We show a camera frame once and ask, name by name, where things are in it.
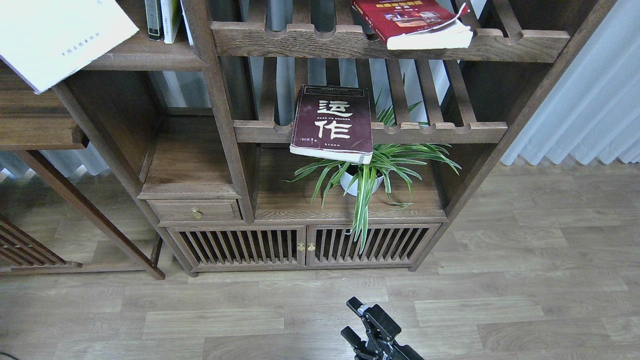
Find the book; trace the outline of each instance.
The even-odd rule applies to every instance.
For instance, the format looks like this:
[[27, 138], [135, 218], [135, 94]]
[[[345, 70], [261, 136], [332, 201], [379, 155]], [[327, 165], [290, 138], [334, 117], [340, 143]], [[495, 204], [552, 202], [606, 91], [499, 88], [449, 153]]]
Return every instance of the book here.
[[180, 0], [180, 5], [182, 6], [182, 17], [184, 18], [184, 27], [187, 29], [187, 40], [189, 40], [189, 45], [193, 45], [193, 37], [191, 37], [191, 30], [189, 29], [189, 22], [187, 21], [187, 14], [184, 12], [184, 5], [182, 5], [183, 0]]
[[470, 11], [466, 3], [457, 14], [435, 0], [351, 0], [351, 5], [389, 50], [469, 47], [473, 37], [471, 27], [459, 20]]
[[0, 58], [36, 94], [137, 31], [115, 0], [0, 2]]
[[162, 28], [162, 11], [160, 10], [160, 0], [145, 0], [147, 10], [147, 31], [149, 39], [153, 41], [162, 40], [164, 34]]
[[160, 0], [165, 44], [173, 44], [175, 41], [182, 18], [181, 10], [180, 0]]
[[289, 151], [368, 164], [373, 154], [366, 89], [302, 85]]

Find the brass knob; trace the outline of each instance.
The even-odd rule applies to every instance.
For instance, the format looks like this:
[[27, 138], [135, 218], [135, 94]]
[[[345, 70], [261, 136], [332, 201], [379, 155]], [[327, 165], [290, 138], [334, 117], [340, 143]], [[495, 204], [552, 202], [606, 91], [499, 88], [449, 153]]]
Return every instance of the brass knob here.
[[202, 213], [200, 212], [200, 209], [198, 208], [191, 208], [191, 211], [193, 211], [192, 215], [195, 218], [202, 218]]

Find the potted plant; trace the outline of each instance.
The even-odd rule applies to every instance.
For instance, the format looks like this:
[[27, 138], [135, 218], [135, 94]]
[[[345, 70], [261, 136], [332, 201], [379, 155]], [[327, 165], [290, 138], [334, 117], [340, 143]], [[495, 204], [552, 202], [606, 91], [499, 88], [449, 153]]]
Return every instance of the potted plant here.
[[[409, 106], [409, 112], [413, 111], [419, 104], [420, 102], [416, 102]], [[396, 116], [393, 111], [393, 106], [389, 106], [381, 111], [377, 115], [377, 119], [386, 126], [395, 125]], [[422, 177], [416, 171], [406, 167], [407, 165], [427, 165], [427, 160], [440, 161], [448, 164], [456, 174], [458, 173], [458, 169], [461, 167], [447, 157], [449, 152], [447, 152], [443, 146], [450, 145], [426, 143], [376, 144], [373, 146], [373, 157], [369, 164], [364, 165], [348, 161], [317, 158], [313, 163], [297, 169], [294, 173], [296, 177], [293, 180], [287, 181], [292, 183], [309, 176], [316, 170], [321, 170], [316, 182], [314, 194], [311, 196], [311, 202], [315, 201], [316, 197], [320, 194], [323, 183], [325, 183], [325, 180], [328, 178], [324, 184], [322, 194], [323, 207], [327, 193], [334, 186], [342, 183], [341, 185], [344, 189], [343, 196], [347, 193], [353, 195], [354, 189], [356, 188], [356, 204], [350, 235], [353, 241], [360, 239], [360, 253], [362, 253], [367, 239], [369, 201], [371, 200], [371, 195], [377, 190], [381, 183], [384, 183], [385, 193], [389, 200], [391, 200], [391, 174], [396, 174], [402, 178], [406, 182], [409, 193], [411, 193], [412, 177], [418, 180], [422, 180]], [[409, 199], [408, 202], [393, 202], [393, 204], [399, 206], [398, 210], [402, 210], [411, 204], [411, 199]]]

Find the wooden bookshelf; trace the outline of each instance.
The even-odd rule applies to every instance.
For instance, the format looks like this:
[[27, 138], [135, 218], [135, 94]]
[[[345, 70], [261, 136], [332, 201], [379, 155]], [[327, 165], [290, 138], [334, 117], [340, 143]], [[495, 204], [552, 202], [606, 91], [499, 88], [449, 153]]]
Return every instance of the wooden bookshelf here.
[[145, 2], [122, 0], [118, 4], [140, 31], [91, 62], [85, 70], [201, 71], [206, 67], [189, 45], [184, 21], [173, 44], [152, 41], [147, 35]]
[[[166, 45], [140, 31], [87, 68], [106, 71], [81, 71], [55, 91], [192, 276], [276, 268], [415, 270], [615, 2], [491, 0], [481, 13], [463, 18], [474, 30], [468, 49], [388, 51], [355, 21], [349, 0], [334, 0], [335, 25], [327, 32], [312, 24], [311, 0], [293, 2], [283, 31], [267, 28], [267, 0], [250, 0], [246, 18], [240, 1], [211, 9], [207, 1], [189, 0], [184, 12], [194, 46], [184, 35]], [[139, 28], [146, 28], [142, 2], [120, 3]], [[255, 111], [247, 56], [264, 57], [262, 89], [256, 91], [261, 106]], [[343, 240], [353, 198], [336, 188], [322, 208], [320, 199], [310, 204], [313, 176], [283, 182], [310, 160], [278, 148], [290, 141], [291, 127], [290, 119], [278, 121], [277, 57], [295, 58], [295, 88], [307, 82], [309, 58], [325, 58], [328, 85], [339, 85], [340, 58], [355, 59], [358, 85], [369, 89], [369, 59], [383, 58], [398, 124], [373, 123], [374, 142], [453, 145], [451, 158], [462, 166], [459, 176], [438, 163], [423, 167], [424, 181], [413, 184], [414, 204], [401, 211], [384, 192], [374, 196], [371, 236], [379, 238], [372, 243], [388, 238], [400, 250], [381, 250], [373, 258], [332, 253], [332, 244], [345, 246], [332, 241]], [[399, 59], [415, 60], [428, 125], [410, 122]], [[447, 69], [449, 89], [442, 102], [430, 60], [444, 61]], [[211, 110], [167, 108], [139, 70], [199, 71]], [[232, 93], [232, 83], [241, 89]], [[195, 113], [204, 116], [185, 116]], [[393, 200], [409, 201], [405, 189], [396, 179]], [[274, 253], [267, 257], [259, 249]]]
[[351, 10], [350, 0], [336, 0], [336, 25], [327, 33], [318, 32], [310, 23], [307, 1], [294, 2], [294, 22], [285, 30], [271, 31], [265, 21], [266, 3], [252, 1], [246, 22], [213, 22], [211, 29], [221, 55], [552, 63], [570, 39], [565, 31], [522, 29], [509, 2], [494, 0], [504, 29], [482, 28], [475, 12], [467, 14], [463, 21], [472, 26], [475, 33], [468, 49], [389, 51], [380, 39], [354, 24], [357, 14]]

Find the slatted cabinet door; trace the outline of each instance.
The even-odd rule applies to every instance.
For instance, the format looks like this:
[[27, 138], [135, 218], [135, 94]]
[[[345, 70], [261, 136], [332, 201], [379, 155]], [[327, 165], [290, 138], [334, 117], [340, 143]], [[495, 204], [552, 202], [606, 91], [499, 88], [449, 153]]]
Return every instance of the slatted cabinet door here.
[[195, 272], [276, 270], [305, 264], [306, 227], [169, 229]]
[[309, 268], [409, 267], [429, 245], [440, 224], [370, 225], [364, 250], [352, 241], [349, 228], [309, 226]]

